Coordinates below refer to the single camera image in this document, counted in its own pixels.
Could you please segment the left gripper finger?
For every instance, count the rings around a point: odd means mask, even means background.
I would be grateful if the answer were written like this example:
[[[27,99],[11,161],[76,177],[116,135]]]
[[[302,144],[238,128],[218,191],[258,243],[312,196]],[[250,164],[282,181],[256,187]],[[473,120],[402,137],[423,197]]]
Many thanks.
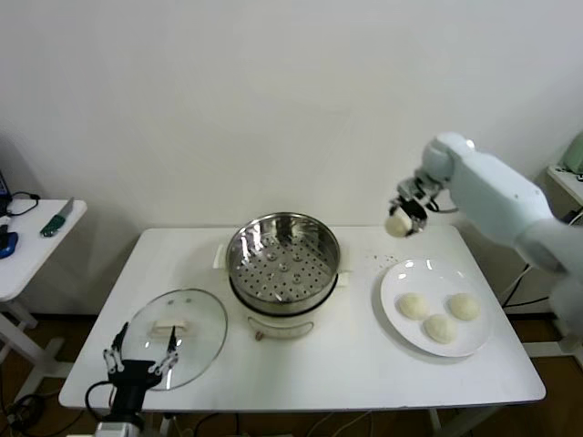
[[[121,330],[114,337],[114,340],[111,342],[110,347],[108,349],[103,350],[103,359],[105,361],[108,374],[122,372],[125,369],[124,364],[122,362],[121,349],[127,330],[128,323],[125,322]]]
[[[178,361],[176,327],[173,326],[169,335],[169,342],[166,355],[152,365],[152,373],[161,376],[165,371],[170,370]]]

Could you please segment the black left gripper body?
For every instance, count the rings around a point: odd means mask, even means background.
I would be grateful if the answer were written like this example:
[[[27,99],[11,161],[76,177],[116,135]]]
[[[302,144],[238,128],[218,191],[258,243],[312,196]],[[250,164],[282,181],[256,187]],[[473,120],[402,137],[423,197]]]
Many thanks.
[[[158,384],[154,361],[123,360],[123,371],[115,371],[109,381],[116,394],[107,415],[109,422],[140,422],[146,392]]]

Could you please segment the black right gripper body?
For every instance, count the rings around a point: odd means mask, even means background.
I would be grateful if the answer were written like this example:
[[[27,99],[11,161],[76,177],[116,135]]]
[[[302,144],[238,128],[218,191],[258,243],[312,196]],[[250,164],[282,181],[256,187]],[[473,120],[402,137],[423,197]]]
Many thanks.
[[[424,207],[416,199],[403,199],[402,210],[411,220],[427,220]]]

